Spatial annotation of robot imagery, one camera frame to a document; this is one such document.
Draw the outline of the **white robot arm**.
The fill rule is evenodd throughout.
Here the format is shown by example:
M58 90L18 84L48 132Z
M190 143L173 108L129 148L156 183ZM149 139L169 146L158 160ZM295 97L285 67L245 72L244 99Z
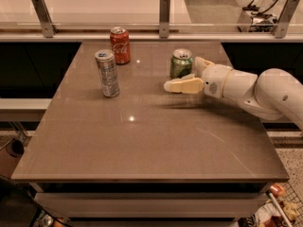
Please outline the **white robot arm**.
M244 111L268 121L286 116L303 131L303 85L290 73L271 68L256 74L195 58L197 75L166 81L170 93L226 98Z

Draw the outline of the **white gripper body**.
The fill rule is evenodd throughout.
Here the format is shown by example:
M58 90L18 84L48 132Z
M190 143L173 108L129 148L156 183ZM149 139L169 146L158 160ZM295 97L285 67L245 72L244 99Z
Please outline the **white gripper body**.
M232 67L214 64L207 66L202 72L202 80L205 83L204 93L215 98L223 97L223 86Z

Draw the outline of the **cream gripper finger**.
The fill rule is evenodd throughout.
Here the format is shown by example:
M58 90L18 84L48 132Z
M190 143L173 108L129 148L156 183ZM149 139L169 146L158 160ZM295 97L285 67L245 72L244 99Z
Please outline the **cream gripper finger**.
M213 65L212 61L205 60L201 57L195 58L195 67L196 67L196 75L200 77L203 73L203 71L207 68L207 66Z
M198 94L204 89L204 82L201 79L177 79L164 83L164 89L170 93Z

